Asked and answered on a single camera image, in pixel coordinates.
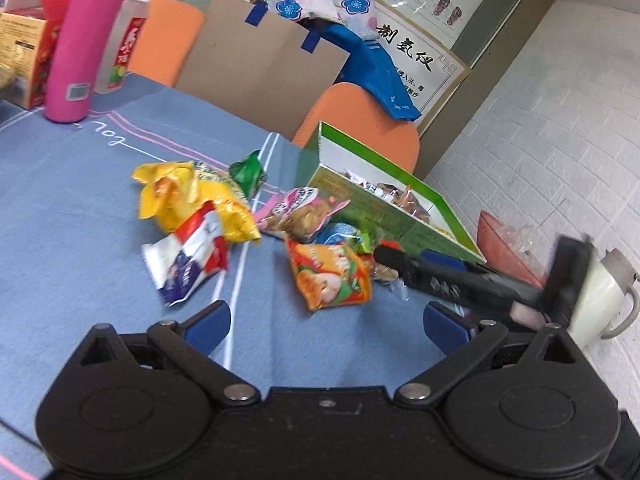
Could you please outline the red white blue snack packet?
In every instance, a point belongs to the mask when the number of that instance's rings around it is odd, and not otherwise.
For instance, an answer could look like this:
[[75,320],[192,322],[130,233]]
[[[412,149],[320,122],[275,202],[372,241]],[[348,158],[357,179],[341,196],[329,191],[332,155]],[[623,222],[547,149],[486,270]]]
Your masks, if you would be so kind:
[[228,270],[224,229],[212,202],[205,202],[175,232],[144,244],[141,251],[166,308],[186,301],[211,275]]

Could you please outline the orange apple chips packet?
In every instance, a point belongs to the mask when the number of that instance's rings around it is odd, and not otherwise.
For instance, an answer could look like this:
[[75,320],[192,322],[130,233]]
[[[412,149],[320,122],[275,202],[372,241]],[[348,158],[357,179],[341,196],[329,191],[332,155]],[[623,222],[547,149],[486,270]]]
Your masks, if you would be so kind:
[[344,243],[303,244],[285,237],[284,246],[296,287],[310,312],[371,300],[369,270]]

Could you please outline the yellow chips bag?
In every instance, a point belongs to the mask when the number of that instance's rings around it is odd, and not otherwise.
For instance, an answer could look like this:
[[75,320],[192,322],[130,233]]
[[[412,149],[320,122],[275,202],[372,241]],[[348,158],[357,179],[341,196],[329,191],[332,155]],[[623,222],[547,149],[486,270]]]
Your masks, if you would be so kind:
[[139,218],[153,218],[172,233],[211,202],[229,243],[256,242],[260,232],[243,191],[229,176],[204,162],[158,162],[137,166],[131,177],[142,185]]

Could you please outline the pink peanut snack packet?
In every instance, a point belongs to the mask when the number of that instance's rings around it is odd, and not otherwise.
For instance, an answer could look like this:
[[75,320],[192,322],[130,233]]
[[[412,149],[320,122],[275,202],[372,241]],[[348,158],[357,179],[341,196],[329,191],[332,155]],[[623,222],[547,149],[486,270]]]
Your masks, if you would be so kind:
[[303,186],[281,196],[273,196],[254,218],[263,233],[310,243],[334,214],[349,204],[350,200],[339,200],[320,188]]

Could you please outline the red plastic bowl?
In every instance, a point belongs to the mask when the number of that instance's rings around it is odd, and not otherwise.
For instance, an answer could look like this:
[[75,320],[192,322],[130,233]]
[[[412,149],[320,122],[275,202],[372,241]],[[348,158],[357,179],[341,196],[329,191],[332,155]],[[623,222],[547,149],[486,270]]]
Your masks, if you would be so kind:
[[510,275],[525,283],[543,288],[547,274],[536,275],[530,272],[508,245],[499,237],[498,229],[505,226],[490,212],[482,210],[478,217],[476,244],[484,254],[488,266],[503,274]]

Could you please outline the white thermos jug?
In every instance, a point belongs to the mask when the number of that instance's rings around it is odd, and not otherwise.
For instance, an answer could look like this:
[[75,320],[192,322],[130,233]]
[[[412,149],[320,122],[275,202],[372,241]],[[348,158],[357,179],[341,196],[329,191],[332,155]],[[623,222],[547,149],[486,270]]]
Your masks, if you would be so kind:
[[639,316],[639,275],[617,248],[590,264],[567,333],[580,350],[620,336]]

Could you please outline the green white cardboard box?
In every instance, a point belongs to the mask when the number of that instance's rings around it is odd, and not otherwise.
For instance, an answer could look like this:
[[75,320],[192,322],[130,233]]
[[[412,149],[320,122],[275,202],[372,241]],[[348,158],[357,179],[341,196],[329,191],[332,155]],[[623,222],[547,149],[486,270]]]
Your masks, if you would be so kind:
[[[420,204],[431,215],[425,223],[353,184],[343,171],[372,183],[388,183],[403,190],[412,188]],[[446,200],[412,174],[371,150],[351,136],[320,122],[299,155],[297,186],[314,186],[339,200],[350,200],[340,218],[360,229],[398,243],[413,255],[422,250],[472,263],[486,261],[480,248]]]

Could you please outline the dark clear snack packet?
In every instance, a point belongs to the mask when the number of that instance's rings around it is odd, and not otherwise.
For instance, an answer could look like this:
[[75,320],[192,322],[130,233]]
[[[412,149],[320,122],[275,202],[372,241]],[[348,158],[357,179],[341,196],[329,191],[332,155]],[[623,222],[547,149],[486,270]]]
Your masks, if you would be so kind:
[[364,188],[369,193],[384,200],[384,202],[397,206],[407,214],[410,214],[410,216],[425,223],[431,222],[431,215],[420,204],[409,185],[401,190],[397,186],[388,183],[372,183],[358,176],[358,174],[353,174],[349,171],[343,171],[342,176],[353,184]]

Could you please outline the blue green small packet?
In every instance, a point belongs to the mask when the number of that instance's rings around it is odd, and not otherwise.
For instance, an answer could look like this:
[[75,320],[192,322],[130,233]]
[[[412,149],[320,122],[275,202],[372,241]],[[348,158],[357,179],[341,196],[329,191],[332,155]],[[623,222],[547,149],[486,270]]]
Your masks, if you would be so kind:
[[335,222],[325,226],[314,241],[321,245],[346,244],[357,255],[370,255],[373,252],[371,235],[346,222]]

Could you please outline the blue tablecloth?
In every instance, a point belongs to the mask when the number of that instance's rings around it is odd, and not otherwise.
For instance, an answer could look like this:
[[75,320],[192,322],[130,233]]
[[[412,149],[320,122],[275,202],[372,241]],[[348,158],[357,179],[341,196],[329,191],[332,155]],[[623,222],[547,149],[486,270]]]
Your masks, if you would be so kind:
[[138,216],[134,168],[194,159],[224,170],[250,153],[268,176],[258,204],[294,186],[299,151],[280,134],[140,76],[94,98],[89,117],[76,124],[2,105],[3,478],[48,472],[35,439],[37,408],[101,322],[142,333],[224,300],[232,326],[213,357],[262,390],[395,389],[442,358],[423,330],[427,296],[378,285],[367,304],[310,313],[283,244],[270,236],[234,246],[227,272],[180,307],[163,307],[141,255],[160,230]]

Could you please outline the small green candy packet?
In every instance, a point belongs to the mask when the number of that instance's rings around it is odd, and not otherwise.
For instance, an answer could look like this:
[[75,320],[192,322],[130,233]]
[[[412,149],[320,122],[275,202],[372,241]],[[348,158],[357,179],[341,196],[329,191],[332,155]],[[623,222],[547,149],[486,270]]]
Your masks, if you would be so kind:
[[229,176],[239,185],[247,200],[252,200],[267,181],[267,174],[262,168],[259,151],[251,152],[242,160],[232,162]]

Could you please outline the right orange chair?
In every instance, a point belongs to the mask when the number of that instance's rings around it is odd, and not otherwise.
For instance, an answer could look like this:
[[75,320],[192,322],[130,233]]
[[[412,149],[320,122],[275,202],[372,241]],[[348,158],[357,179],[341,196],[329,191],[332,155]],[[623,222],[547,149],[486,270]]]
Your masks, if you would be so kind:
[[356,84],[340,82],[326,89],[292,142],[303,148],[320,122],[367,145],[410,174],[416,168],[420,151],[416,127],[412,122],[391,118],[369,92]]

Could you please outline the orange chair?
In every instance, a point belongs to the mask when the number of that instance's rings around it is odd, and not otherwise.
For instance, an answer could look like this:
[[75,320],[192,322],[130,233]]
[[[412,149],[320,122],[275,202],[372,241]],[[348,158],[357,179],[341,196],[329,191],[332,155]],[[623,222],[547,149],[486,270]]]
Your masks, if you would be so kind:
[[391,118],[369,92],[356,84],[340,82],[326,89],[292,142],[303,148],[320,122],[367,145],[410,174],[416,168],[420,151],[416,127],[412,122]]
[[204,22],[204,12],[189,3],[151,0],[129,63],[130,73],[173,87]]

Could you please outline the red orange snack carton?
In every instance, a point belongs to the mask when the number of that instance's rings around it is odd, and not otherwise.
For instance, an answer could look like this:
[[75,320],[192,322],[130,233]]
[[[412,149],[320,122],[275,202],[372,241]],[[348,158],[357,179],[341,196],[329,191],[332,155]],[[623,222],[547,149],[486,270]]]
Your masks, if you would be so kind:
[[69,5],[70,0],[6,0],[1,14],[1,63],[15,70],[6,98],[24,110],[44,101]]

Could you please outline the pink thermos bottle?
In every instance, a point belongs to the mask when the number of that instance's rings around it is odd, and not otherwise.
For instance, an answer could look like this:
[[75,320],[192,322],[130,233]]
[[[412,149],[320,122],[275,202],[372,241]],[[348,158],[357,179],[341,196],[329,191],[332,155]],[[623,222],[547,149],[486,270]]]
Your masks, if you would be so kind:
[[88,115],[102,56],[125,0],[70,0],[58,35],[44,99],[50,122]]

